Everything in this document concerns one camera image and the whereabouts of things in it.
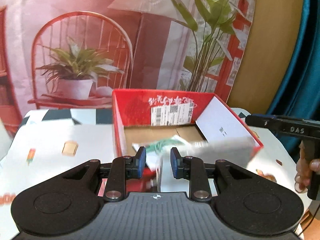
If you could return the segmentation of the person's right hand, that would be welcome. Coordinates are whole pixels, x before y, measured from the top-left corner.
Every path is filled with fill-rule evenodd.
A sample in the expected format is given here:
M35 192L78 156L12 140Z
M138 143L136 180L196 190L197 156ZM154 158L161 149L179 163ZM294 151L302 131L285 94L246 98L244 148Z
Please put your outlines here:
M305 146L300 143L300 158L296 165L297 174L295 176L295 191L304 193L310 185L312 172L319 174L319 159L307 161L305 157Z

